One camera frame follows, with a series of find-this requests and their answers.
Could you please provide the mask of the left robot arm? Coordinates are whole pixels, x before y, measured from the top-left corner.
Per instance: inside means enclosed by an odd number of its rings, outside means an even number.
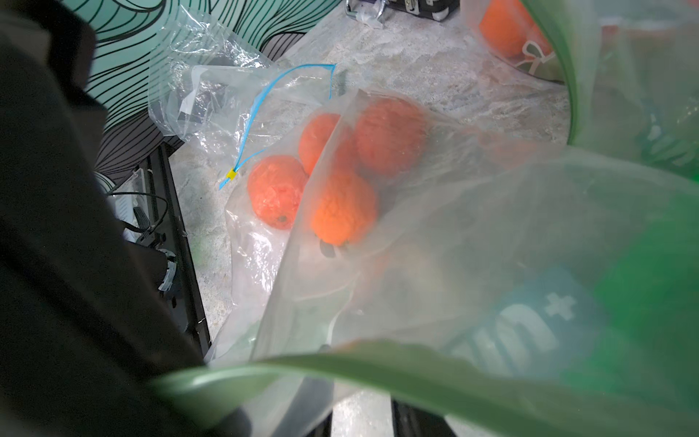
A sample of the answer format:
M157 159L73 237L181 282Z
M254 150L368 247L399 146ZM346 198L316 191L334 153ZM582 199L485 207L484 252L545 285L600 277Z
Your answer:
M59 1L1 5L1 433L247 436L242 411L199 428L147 386L202 357L98 188L95 50Z

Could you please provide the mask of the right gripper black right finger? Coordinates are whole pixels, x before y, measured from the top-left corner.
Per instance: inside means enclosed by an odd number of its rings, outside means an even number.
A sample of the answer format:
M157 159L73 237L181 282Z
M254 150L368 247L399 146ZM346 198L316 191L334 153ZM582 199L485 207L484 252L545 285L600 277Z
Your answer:
M456 436L444 418L403 402L391 401L391 417L395 437Z

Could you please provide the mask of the blue-zip clear bag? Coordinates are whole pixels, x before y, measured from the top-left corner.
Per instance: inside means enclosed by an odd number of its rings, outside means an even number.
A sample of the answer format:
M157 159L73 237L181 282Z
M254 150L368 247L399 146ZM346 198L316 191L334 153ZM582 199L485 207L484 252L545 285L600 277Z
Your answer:
M198 147L223 189L267 146L255 140L265 103L302 109L332 97L333 64L272 62L211 15L180 5L151 52L147 110L166 137Z

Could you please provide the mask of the green-zip clear bag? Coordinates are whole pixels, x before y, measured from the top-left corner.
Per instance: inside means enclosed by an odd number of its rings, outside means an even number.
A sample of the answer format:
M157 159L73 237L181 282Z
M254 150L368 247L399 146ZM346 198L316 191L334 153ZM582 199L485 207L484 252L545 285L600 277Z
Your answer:
M609 323L593 291L677 195L698 198L695 1L521 1L564 72L571 118L556 145L491 132L387 87L333 90L302 109L267 102L266 148L229 189L232 278L243 302L205 366L153 391L206 428L242 411L249 436L300 436L371 387L509 436L695 436L698 411L576 389L564 375ZM378 218L355 243L311 229L333 133L290 229L254 213L252 168L297 156L321 113L353 125L377 98L423 111L417 164L360 173Z

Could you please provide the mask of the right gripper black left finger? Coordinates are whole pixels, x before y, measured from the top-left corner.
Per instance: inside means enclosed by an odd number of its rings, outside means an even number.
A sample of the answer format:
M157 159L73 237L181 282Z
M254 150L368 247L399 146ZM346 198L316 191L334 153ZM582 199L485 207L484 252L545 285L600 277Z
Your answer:
M331 437L332 413L330 413L318 426L312 429L307 437Z

